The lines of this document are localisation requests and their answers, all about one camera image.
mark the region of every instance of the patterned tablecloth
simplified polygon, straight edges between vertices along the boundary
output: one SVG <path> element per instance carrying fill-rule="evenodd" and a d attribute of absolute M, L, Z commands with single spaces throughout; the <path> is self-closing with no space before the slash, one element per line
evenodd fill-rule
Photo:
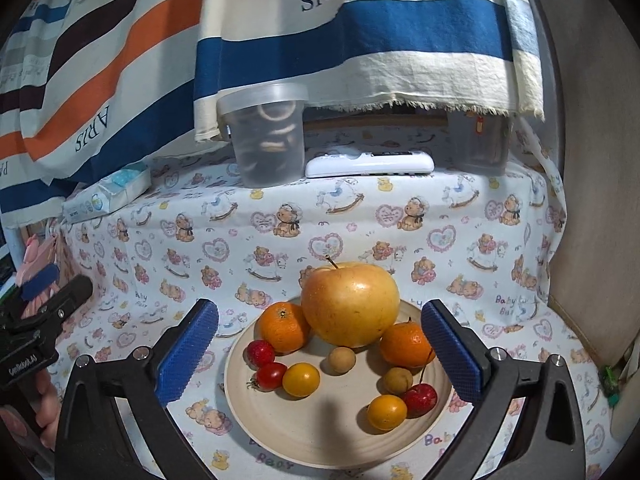
<path fill-rule="evenodd" d="M 342 128 L 312 132 L 306 144 L 309 155 L 336 144 L 418 148 L 450 167 L 444 126 Z M 384 267 L 402 297 L 418 306 L 441 298 L 488 346 L 530 360 L 562 354 L 582 412 L 588 478 L 596 479 L 619 450 L 609 434 L 607 402 L 593 362 L 545 304 L 547 263 L 566 218 L 562 183 L 537 139 L 517 132 L 512 147 L 519 160 L 512 158 L 500 178 L 437 170 L 270 189 L 237 187 L 230 147 L 158 161 L 152 189 L 134 203 L 109 217 L 58 227 L 66 240 L 60 244 L 66 279 L 83 272 L 95 285 L 93 299 L 59 341 L 61 358 L 51 369 L 58 391 L 63 395 L 80 354 L 124 358 L 136 346 L 153 345 L 198 298 L 209 298 L 219 307 L 220 330 L 169 410 L 218 478 L 422 478 L 470 412 L 457 396 L 423 441 L 369 470 L 331 472 L 281 460 L 230 415 L 223 369 L 232 335 L 273 301 L 297 296 L 330 254 Z M 479 474 L 497 465 L 521 408 L 522 400 L 514 400 Z M 122 411 L 143 465 L 160 474 L 126 404 Z"/>

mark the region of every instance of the blue stripe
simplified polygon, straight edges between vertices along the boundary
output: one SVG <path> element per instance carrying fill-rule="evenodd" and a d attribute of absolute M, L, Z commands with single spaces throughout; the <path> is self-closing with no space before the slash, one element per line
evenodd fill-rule
<path fill-rule="evenodd" d="M 468 52 L 513 61 L 506 11 L 489 0 L 355 1 L 345 3 L 330 22 L 305 32 L 199 41 L 194 97 L 396 51 Z"/>
<path fill-rule="evenodd" d="M 77 182 L 54 179 L 50 186 L 41 180 L 33 180 L 0 189 L 0 210 L 3 213 L 41 204 L 50 198 L 66 198 L 76 188 Z"/>
<path fill-rule="evenodd" d="M 125 124 L 69 179 L 93 184 L 193 130 L 193 79 Z"/>
<path fill-rule="evenodd" d="M 69 3 L 64 7 L 51 8 L 45 4 L 37 6 L 36 11 L 32 16 L 25 16 L 18 20 L 18 23 L 16 23 L 14 30 L 12 31 L 12 34 L 29 30 L 31 28 L 31 23 L 33 23 L 35 20 L 42 20 L 45 23 L 54 23 L 59 22 L 60 20 L 64 20 L 69 5 L 71 5 L 71 1 L 72 0 L 69 0 Z"/>
<path fill-rule="evenodd" d="M 193 130 L 193 80 L 169 92 L 130 120 L 68 179 L 54 179 L 51 186 L 34 180 L 1 189 L 0 209 L 8 213 L 52 197 L 66 198 L 78 182 L 93 184 L 190 130 Z"/>
<path fill-rule="evenodd" d="M 528 52 L 540 57 L 540 47 L 536 35 L 536 22 L 533 11 L 524 0 L 504 0 L 509 15 L 511 41 L 515 50 Z"/>

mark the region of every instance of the striped towel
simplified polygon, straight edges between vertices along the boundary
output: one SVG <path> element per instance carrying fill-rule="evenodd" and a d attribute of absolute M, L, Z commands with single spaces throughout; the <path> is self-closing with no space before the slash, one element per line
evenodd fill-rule
<path fill-rule="evenodd" d="M 217 97 L 283 78 L 323 107 L 542 114 L 527 0 L 33 0 L 0 51 L 2 224 L 214 149 Z"/>
<path fill-rule="evenodd" d="M 196 138 L 219 134 L 221 95 L 276 80 L 316 107 L 543 115 L 528 0 L 203 0 Z"/>

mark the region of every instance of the tissue pack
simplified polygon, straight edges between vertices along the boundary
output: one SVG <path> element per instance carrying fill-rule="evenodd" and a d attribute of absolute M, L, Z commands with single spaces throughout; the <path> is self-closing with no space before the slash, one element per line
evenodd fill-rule
<path fill-rule="evenodd" d="M 129 164 L 66 199 L 62 216 L 70 224 L 106 216 L 133 202 L 151 186 L 149 168 Z"/>

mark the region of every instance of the white remote control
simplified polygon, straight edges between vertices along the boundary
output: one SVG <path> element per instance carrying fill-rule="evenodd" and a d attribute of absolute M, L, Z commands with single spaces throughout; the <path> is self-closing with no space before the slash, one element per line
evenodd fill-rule
<path fill-rule="evenodd" d="M 425 152 L 360 152 L 336 146 L 329 155 L 313 158 L 306 164 L 308 178 L 370 174 L 423 174 L 433 171 L 433 159 Z"/>

